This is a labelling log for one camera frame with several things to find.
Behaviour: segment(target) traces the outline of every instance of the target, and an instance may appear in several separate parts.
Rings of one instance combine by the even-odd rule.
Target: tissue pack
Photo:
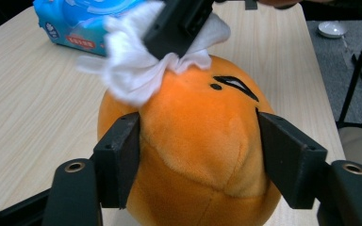
[[[105,56],[105,16],[122,17],[144,0],[35,0],[51,42]]]

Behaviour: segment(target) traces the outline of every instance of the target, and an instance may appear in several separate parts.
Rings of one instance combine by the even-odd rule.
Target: orange fabric
[[[127,208],[143,225],[261,225],[279,201],[264,171],[256,115],[272,109],[245,72],[212,59],[207,71],[167,71],[138,109],[140,168]],[[100,110],[99,137],[136,109],[107,93]]]

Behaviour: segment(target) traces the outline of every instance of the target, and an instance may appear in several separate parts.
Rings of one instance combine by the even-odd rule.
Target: wooden table
[[[320,68],[299,5],[289,10],[243,10],[227,2],[215,11],[232,28],[212,47],[248,72],[276,113],[343,159]],[[75,69],[86,53],[51,43],[33,8],[0,26],[0,209],[50,187],[61,163],[88,158],[97,142],[99,77]],[[269,225],[317,225],[317,209],[278,205]],[[125,211],[105,210],[106,225],[130,225]]]

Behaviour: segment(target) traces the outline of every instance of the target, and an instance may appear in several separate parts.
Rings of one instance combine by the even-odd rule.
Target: gray floor
[[[307,22],[336,121],[339,119],[354,71],[352,55],[358,55],[362,49],[362,21],[344,21],[343,23],[348,28],[345,36],[341,39],[329,39],[318,33],[320,22]],[[360,123],[361,116],[362,80],[360,79],[345,121]]]

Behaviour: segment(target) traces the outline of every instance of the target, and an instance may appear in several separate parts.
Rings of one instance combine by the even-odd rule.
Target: white cloth
[[[107,57],[81,56],[77,60],[77,69],[101,74],[115,98],[133,106],[143,105],[160,89],[166,69],[182,73],[192,64],[202,70],[208,69],[211,59],[206,48],[227,40],[229,26],[212,13],[182,58],[169,53],[158,60],[147,51],[142,38],[163,7],[162,1],[147,1],[121,19],[107,17]]]

